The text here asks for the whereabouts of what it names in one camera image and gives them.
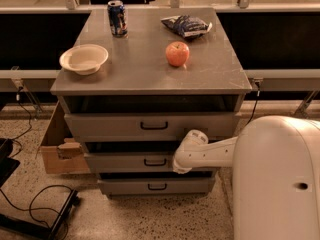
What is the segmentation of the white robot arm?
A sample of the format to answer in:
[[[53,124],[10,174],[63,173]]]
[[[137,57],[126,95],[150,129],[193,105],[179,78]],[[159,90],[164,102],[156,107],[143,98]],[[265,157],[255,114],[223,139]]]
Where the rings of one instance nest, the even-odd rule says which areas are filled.
[[[320,240],[320,122],[260,117],[210,144],[191,130],[173,170],[233,169],[234,240]]]

